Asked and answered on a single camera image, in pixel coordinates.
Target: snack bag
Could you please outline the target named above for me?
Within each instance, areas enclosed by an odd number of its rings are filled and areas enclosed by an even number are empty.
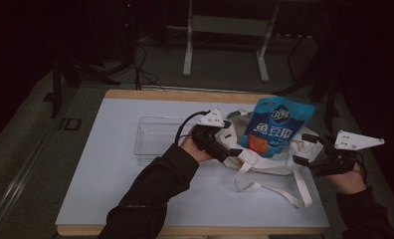
[[[272,157],[289,144],[314,111],[315,106],[283,97],[262,98],[256,104],[239,144],[262,157]]]

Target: black sleeve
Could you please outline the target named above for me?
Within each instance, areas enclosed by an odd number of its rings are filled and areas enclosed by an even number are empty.
[[[140,172],[107,215],[98,238],[155,238],[165,221],[166,203],[190,187],[198,166],[190,154],[172,144]]]
[[[374,200],[371,186],[355,194],[337,194],[337,204],[348,227],[344,239],[394,239],[387,208]]]

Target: white strap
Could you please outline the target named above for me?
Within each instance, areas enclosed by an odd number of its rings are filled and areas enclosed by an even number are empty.
[[[264,187],[266,189],[269,189],[271,191],[275,191],[275,192],[279,193],[280,195],[282,195],[284,198],[286,198],[290,203],[292,203],[297,208],[308,208],[308,207],[312,206],[312,199],[309,194],[308,188],[306,187],[305,181],[303,180],[302,176],[299,173],[299,168],[300,168],[299,165],[293,165],[293,170],[294,170],[296,185],[298,186],[298,190],[301,195],[302,201],[298,200],[296,197],[292,196],[291,194],[289,194],[288,192],[286,192],[282,189],[274,188],[274,187],[268,186],[266,184],[261,184],[256,181],[251,182],[246,187],[241,187],[238,183],[238,178],[240,178],[245,173],[247,173],[251,168],[252,168],[251,164],[245,162],[243,164],[243,166],[240,168],[240,170],[238,171],[237,176],[235,177],[235,180],[234,180],[234,184],[235,184],[235,187],[239,191],[245,192],[245,191],[251,191],[251,190],[254,190],[254,189],[257,189],[260,187]]]

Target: person's right hand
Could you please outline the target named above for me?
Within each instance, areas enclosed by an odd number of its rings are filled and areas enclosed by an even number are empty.
[[[337,189],[344,194],[353,194],[365,190],[363,172],[358,163],[352,171],[343,174],[329,175],[327,178],[333,182]]]

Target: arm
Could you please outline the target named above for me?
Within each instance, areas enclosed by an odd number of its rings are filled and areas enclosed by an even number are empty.
[[[155,238],[163,226],[169,199],[189,188],[198,162],[211,158],[198,150],[190,137],[181,146],[172,144],[139,173],[108,214],[98,238]]]
[[[387,218],[387,208],[374,200],[372,187],[366,187],[358,164],[354,170],[328,176],[340,191],[337,194],[339,211],[348,230],[344,239],[393,239],[394,228]]]

